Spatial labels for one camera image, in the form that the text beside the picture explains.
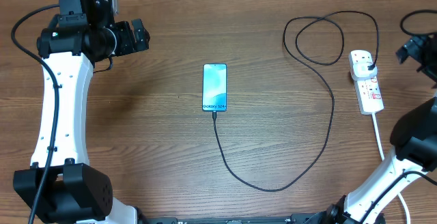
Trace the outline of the blue Galaxy smartphone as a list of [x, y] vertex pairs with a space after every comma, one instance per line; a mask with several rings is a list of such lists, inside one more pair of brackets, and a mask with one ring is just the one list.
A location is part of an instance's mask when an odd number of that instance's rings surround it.
[[227, 65], [204, 64], [202, 110], [224, 112], [227, 110]]

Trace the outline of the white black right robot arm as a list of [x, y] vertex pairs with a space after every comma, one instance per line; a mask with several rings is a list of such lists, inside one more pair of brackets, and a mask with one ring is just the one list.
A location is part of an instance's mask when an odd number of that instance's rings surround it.
[[308, 223], [381, 223], [381, 211], [410, 183], [436, 169], [436, 97], [403, 115], [390, 136], [391, 150], [355, 191]]

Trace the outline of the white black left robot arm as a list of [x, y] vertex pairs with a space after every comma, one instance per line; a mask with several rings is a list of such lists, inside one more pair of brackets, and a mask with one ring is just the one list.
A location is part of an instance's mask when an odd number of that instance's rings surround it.
[[14, 190], [30, 207], [30, 223], [145, 223], [91, 167], [85, 133], [96, 63], [147, 50], [150, 35], [140, 19], [115, 21], [117, 0], [58, 0], [57, 8], [33, 55], [44, 74], [42, 117], [30, 167], [15, 171]]

